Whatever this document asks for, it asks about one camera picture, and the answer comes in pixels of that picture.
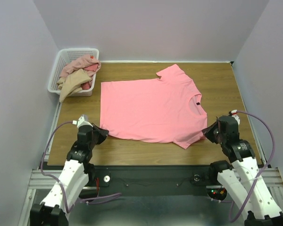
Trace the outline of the bright pink t shirt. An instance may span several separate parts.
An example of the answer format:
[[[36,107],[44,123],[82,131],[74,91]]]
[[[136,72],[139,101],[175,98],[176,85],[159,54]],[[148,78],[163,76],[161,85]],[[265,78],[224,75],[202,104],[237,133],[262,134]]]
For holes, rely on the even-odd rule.
[[[155,79],[101,83],[100,127],[119,139],[174,143],[183,149],[204,138],[202,94],[177,64]]]

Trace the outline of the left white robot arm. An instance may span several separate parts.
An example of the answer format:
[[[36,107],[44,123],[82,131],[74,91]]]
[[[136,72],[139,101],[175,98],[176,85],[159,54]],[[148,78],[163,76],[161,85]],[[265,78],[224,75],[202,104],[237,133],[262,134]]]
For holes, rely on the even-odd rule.
[[[31,226],[67,226],[69,214],[79,198],[83,187],[95,182],[94,165],[90,164],[92,150],[104,142],[109,131],[95,124],[78,128],[77,140],[67,154],[67,159],[59,177],[46,174],[55,180],[47,196],[30,210]]]

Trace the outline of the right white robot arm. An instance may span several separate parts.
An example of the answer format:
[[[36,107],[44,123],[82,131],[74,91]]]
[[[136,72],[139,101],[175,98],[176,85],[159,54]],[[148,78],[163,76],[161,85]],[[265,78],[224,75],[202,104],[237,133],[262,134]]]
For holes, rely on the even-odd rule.
[[[233,110],[202,131],[228,157],[227,161],[210,164],[208,180],[223,186],[239,208],[230,222],[243,217],[246,226],[283,226],[283,211],[262,177],[267,166],[258,167],[250,143],[240,138],[238,114],[239,111]]]

